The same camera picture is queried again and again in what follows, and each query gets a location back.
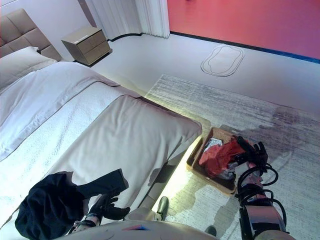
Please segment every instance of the pillow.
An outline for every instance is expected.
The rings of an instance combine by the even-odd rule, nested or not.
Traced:
[[[28,73],[57,62],[37,50],[38,47],[28,46],[0,58],[0,90]]]

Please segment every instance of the beige headboard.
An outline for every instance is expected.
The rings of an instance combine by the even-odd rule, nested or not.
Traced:
[[[62,58],[24,9],[1,16],[0,58],[29,46],[38,47],[41,55],[60,61]]]

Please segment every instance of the white curtain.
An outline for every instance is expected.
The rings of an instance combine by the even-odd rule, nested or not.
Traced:
[[[135,0],[142,32],[168,38],[170,34],[167,0]]]
[[[85,0],[108,39],[125,34],[170,34],[167,0]]]
[[[86,3],[108,39],[142,33],[135,0],[86,0]]]

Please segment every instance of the red wall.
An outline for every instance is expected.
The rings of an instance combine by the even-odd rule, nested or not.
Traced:
[[[167,0],[170,30],[320,59],[320,0]]]

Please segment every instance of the red clothing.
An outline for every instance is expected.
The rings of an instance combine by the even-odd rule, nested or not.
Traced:
[[[199,165],[205,167],[205,171],[209,177],[213,178],[228,169],[228,163],[234,160],[238,154],[245,151],[237,143],[236,139],[219,146],[211,146],[204,152],[199,160]]]

